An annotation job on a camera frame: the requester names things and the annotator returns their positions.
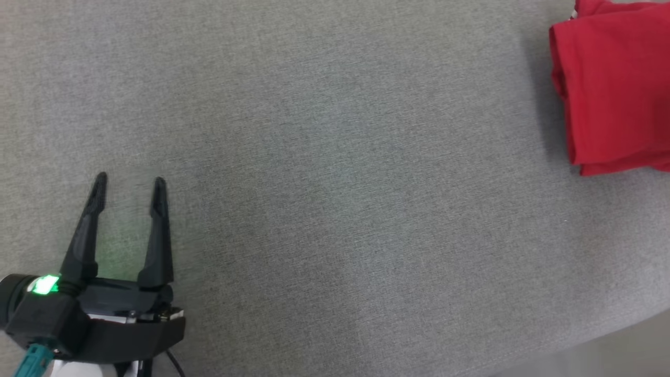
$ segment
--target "gray tablecloth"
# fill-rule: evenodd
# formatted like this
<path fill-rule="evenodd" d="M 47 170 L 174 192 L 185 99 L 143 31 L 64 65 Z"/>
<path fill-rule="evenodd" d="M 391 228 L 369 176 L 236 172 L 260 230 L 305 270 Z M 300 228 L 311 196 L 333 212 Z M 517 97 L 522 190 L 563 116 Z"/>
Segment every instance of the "gray tablecloth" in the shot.
<path fill-rule="evenodd" d="M 163 176 L 189 376 L 479 376 L 670 307 L 670 174 L 567 163 L 570 1 L 0 3 L 0 274 L 104 170 L 134 278 Z"/>

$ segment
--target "folded red cloth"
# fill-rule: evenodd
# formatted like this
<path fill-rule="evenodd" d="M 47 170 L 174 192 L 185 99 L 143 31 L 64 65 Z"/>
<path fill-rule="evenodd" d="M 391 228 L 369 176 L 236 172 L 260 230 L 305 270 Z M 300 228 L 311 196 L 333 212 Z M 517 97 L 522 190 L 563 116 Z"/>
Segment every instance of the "folded red cloth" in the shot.
<path fill-rule="evenodd" d="M 670 172 L 670 3 L 578 0 L 549 31 L 570 161 L 582 175 Z"/>

